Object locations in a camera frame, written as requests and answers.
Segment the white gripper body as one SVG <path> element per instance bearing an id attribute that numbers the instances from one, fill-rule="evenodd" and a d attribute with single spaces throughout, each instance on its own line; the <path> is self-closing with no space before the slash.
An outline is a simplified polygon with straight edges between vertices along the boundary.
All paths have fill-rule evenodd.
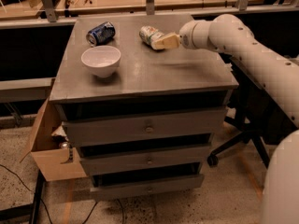
<path id="1" fill-rule="evenodd" d="M 185 49 L 214 50 L 209 39 L 210 21 L 189 21 L 179 30 L 180 43 Z"/>

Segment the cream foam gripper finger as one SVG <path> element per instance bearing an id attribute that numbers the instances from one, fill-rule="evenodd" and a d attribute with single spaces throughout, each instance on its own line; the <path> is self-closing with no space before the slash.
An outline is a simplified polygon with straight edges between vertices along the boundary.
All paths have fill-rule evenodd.
<path id="1" fill-rule="evenodd" d="M 180 45 L 179 36 L 175 33 L 169 33 L 163 35 L 153 42 L 153 48 L 155 50 L 162 49 L 176 49 Z"/>

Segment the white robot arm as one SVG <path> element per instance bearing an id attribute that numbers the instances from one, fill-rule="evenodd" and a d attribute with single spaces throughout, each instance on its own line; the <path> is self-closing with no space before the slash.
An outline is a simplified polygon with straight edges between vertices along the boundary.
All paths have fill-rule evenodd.
<path id="1" fill-rule="evenodd" d="M 259 43 L 236 16 L 189 21 L 176 33 L 158 35 L 155 49 L 207 49 L 233 56 L 241 68 L 299 126 L 299 66 Z M 259 137 L 253 142 L 267 173 L 260 224 L 299 224 L 299 130 L 288 134 L 269 156 Z"/>

